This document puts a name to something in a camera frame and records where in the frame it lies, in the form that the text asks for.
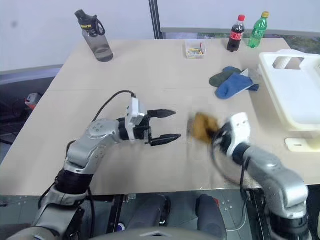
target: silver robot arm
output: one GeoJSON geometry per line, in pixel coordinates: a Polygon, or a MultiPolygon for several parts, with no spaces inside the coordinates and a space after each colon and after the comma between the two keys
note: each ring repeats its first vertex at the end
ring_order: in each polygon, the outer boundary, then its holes
{"type": "Polygon", "coordinates": [[[285,239],[307,235],[309,192],[303,179],[284,167],[277,156],[250,145],[249,136],[248,117],[242,112],[230,118],[216,136],[215,142],[261,185],[271,212],[272,230],[285,239]]]}
{"type": "Polygon", "coordinates": [[[106,152],[127,140],[145,140],[151,146],[175,141],[180,134],[152,138],[150,127],[151,118],[166,118],[173,114],[174,111],[164,109],[146,112],[140,101],[131,96],[125,118],[93,121],[80,139],[68,145],[63,169],[48,189],[32,227],[10,239],[77,239],[85,213],[80,205],[88,195],[91,180],[106,152]]]}

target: red label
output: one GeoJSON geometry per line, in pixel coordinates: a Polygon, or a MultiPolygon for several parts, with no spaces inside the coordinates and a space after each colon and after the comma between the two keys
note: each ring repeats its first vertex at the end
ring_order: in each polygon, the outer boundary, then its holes
{"type": "Polygon", "coordinates": [[[230,38],[233,40],[241,40],[243,34],[244,33],[237,33],[237,32],[231,31],[230,38]]]}

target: bottle cap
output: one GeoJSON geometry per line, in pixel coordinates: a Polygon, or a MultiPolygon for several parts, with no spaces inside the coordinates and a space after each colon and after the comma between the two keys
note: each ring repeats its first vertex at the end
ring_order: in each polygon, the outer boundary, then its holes
{"type": "Polygon", "coordinates": [[[269,17],[269,12],[268,12],[268,11],[264,11],[264,12],[262,13],[261,17],[263,17],[263,18],[269,17]]]}
{"type": "Polygon", "coordinates": [[[245,20],[245,18],[246,18],[246,16],[242,15],[242,14],[238,16],[238,20],[241,22],[243,22],[245,20]]]}

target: small box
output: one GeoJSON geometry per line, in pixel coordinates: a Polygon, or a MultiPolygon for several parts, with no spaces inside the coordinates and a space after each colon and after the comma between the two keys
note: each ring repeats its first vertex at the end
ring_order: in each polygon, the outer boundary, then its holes
{"type": "Polygon", "coordinates": [[[187,59],[203,59],[207,53],[204,39],[185,40],[185,56],[187,59]]]}

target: blue cloth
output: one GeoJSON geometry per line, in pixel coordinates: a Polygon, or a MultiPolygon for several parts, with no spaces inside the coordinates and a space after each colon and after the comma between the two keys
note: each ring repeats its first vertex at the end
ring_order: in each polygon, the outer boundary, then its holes
{"type": "Polygon", "coordinates": [[[229,99],[235,94],[253,85],[250,77],[233,73],[226,81],[224,81],[215,91],[215,95],[219,99],[229,99]]]}
{"type": "MultiPolygon", "coordinates": [[[[227,71],[233,71],[235,72],[238,68],[235,68],[233,66],[227,66],[225,67],[222,72],[227,72],[227,71]]],[[[260,85],[259,84],[254,84],[251,87],[248,88],[249,91],[254,91],[257,92],[259,90],[260,85]]]]}

